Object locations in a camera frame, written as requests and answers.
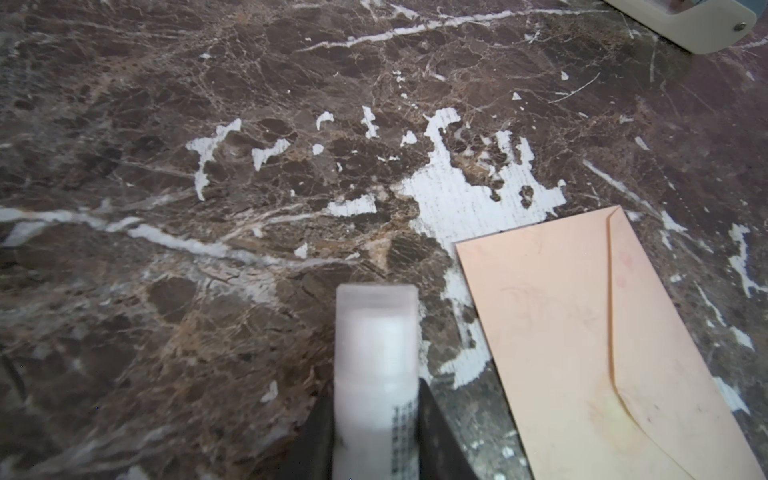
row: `beige plastic object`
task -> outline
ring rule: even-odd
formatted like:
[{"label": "beige plastic object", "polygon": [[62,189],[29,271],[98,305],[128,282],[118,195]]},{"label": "beige plastic object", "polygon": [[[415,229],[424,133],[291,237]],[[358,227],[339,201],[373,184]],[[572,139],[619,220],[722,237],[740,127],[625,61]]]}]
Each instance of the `beige plastic object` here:
[{"label": "beige plastic object", "polygon": [[[669,13],[650,0],[605,1],[695,54],[730,47],[757,22],[755,13],[735,0],[706,0],[679,13]],[[735,30],[741,23],[743,28]]]},{"label": "beige plastic object", "polygon": [[624,212],[459,243],[536,480],[764,480]]}]

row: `white plastic device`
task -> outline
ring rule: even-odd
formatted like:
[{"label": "white plastic device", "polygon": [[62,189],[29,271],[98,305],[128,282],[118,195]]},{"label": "white plastic device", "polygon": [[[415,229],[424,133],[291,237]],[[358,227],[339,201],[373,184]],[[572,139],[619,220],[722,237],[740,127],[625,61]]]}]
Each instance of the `white plastic device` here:
[{"label": "white plastic device", "polygon": [[765,0],[667,0],[674,7],[651,0],[605,1],[695,54],[712,53],[739,41],[766,6]]},{"label": "white plastic device", "polygon": [[336,290],[333,480],[418,480],[419,291]]}]

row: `translucent cap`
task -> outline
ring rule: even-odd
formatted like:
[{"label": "translucent cap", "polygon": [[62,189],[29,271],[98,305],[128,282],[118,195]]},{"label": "translucent cap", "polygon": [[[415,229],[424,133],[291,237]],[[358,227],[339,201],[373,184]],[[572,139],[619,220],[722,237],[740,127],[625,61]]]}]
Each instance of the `translucent cap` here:
[{"label": "translucent cap", "polygon": [[345,283],[336,289],[337,379],[418,378],[419,340],[415,286]]}]

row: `marble surface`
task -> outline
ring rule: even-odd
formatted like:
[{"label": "marble surface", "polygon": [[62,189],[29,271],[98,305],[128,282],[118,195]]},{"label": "marble surface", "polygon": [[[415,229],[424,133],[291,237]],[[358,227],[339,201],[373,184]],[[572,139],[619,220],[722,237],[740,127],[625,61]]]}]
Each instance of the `marble surface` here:
[{"label": "marble surface", "polygon": [[531,478],[451,245],[612,204],[768,470],[766,23],[692,56],[585,0],[0,12],[0,477],[269,478],[336,286],[378,281],[479,477]]}]

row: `bottle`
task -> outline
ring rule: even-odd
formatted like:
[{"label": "bottle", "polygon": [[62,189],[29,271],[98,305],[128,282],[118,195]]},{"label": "bottle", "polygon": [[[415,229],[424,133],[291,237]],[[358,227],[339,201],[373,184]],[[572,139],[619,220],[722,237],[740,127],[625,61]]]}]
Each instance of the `bottle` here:
[{"label": "bottle", "polygon": [[418,480],[419,290],[336,290],[333,480]]}]

